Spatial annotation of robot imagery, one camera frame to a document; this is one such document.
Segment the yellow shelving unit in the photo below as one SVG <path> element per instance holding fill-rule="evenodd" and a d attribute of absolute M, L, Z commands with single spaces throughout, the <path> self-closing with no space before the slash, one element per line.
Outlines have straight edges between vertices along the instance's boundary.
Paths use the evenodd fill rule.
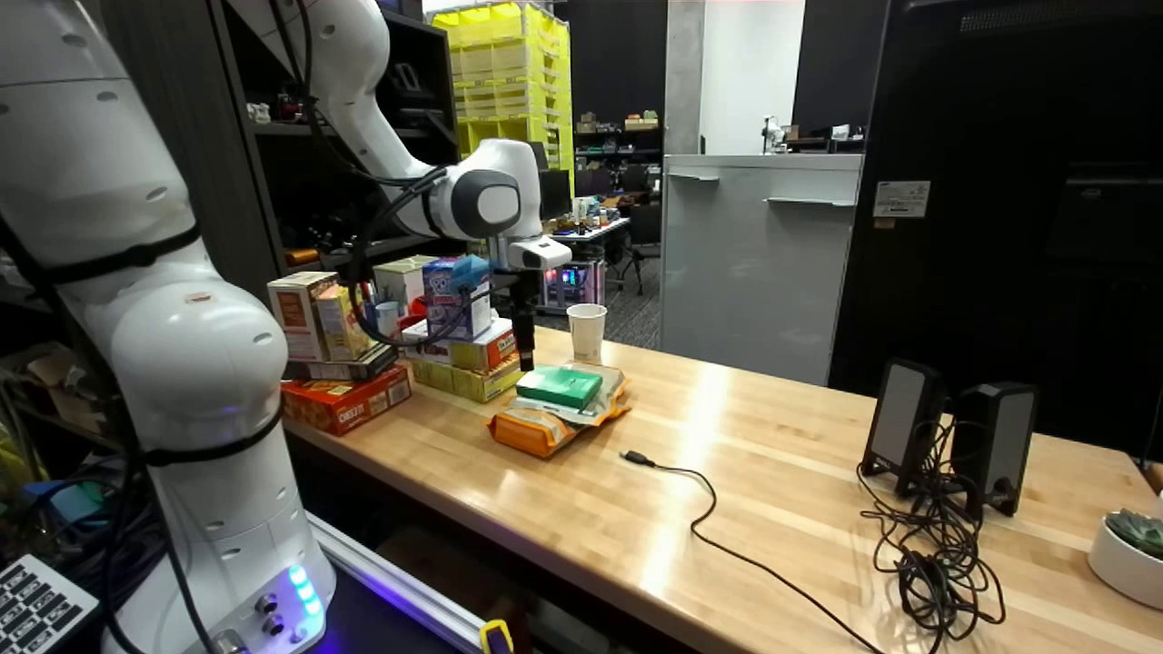
<path fill-rule="evenodd" d="M 531 2 L 432 15 L 447 32 L 459 145 L 541 141 L 548 167 L 573 175 L 570 29 Z"/>

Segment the white cup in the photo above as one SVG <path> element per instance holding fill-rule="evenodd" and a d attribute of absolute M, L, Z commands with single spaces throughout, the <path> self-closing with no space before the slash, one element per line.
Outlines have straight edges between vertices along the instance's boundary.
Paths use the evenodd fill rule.
<path fill-rule="evenodd" d="M 570 303 L 570 335 L 573 335 L 573 359 L 577 364 L 604 364 L 604 337 L 608 337 L 608 308 L 604 303 Z"/>

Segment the wooden countertop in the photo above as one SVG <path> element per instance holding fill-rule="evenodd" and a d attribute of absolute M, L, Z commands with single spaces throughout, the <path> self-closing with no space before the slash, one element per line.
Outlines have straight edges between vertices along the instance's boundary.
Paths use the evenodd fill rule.
<path fill-rule="evenodd" d="M 568 335 L 538 329 L 538 364 L 568 352 Z M 881 646 L 926 651 L 894 580 L 869 561 L 877 524 L 858 517 L 871 503 L 853 480 L 871 400 L 628 346 L 608 346 L 608 364 L 628 371 L 633 415 L 554 462 L 492 442 L 492 405 L 432 387 L 341 440 L 286 431 L 699 651 L 863 651 L 801 595 L 687 535 L 709 503 L 696 480 L 617 454 L 703 468 L 719 485 L 709 537 L 777 567 Z M 1037 434 L 1019 517 L 983 529 L 1012 621 L 950 651 L 1163 651 L 1163 612 L 1087 567 L 1101 517 L 1148 503 L 1126 454 Z"/>

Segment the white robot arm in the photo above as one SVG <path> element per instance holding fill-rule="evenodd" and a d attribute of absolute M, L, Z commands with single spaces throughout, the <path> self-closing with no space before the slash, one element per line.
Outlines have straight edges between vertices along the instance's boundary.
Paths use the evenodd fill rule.
<path fill-rule="evenodd" d="M 232 2 L 284 61 L 268 8 L 296 8 L 284 19 L 297 56 L 313 26 L 308 87 L 373 177 L 430 175 L 373 105 L 390 32 L 372 0 Z M 531 147 L 487 141 L 401 221 L 562 261 L 541 239 L 538 200 Z M 148 654 L 194 654 L 199 632 L 263 654 L 318 641 L 336 569 L 280 425 L 286 342 L 263 300 L 216 273 L 163 136 L 78 0 L 0 2 L 0 248 L 109 364 L 176 537 L 180 567 L 161 561 L 120 606 L 127 639 Z M 176 575 L 190 576 L 204 629 Z"/>
<path fill-rule="evenodd" d="M 228 0 L 247 29 L 308 83 L 318 110 L 353 147 L 372 177 L 424 177 L 378 110 L 373 87 L 390 68 L 390 26 L 373 0 Z M 401 209 L 401 225 L 417 236 L 495 239 L 498 265 L 521 265 L 521 251 L 561 265 L 568 248 L 541 231 L 541 180 L 526 141 L 487 136 L 442 169 L 447 180 Z"/>

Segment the computer monitor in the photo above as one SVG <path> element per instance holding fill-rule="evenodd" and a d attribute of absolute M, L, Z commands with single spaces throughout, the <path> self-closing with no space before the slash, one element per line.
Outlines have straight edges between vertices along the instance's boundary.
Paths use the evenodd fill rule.
<path fill-rule="evenodd" d="M 894 0 L 833 383 L 1029 380 L 1143 450 L 1163 387 L 1163 2 Z"/>

